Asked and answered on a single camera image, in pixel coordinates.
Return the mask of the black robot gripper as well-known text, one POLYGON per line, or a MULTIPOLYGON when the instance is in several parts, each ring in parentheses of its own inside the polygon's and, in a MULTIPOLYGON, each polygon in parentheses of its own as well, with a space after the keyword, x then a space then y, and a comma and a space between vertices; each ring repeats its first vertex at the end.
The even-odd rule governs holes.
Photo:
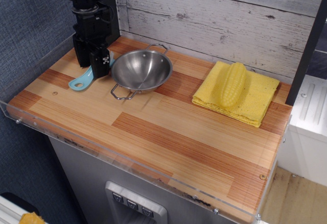
POLYGON ((109 74, 110 53, 106 38, 111 35, 112 14, 110 7, 92 7, 72 12, 77 23, 73 26, 73 44, 80 67, 92 68, 95 79, 109 74))

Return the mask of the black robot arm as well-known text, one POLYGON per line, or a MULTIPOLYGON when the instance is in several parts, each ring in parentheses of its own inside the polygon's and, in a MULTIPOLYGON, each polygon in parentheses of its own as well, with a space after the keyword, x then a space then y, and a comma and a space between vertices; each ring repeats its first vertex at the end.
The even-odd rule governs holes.
POLYGON ((109 74, 109 44, 113 16, 111 7, 99 0, 71 0, 76 17, 73 44, 81 67, 91 67, 95 79, 109 74))

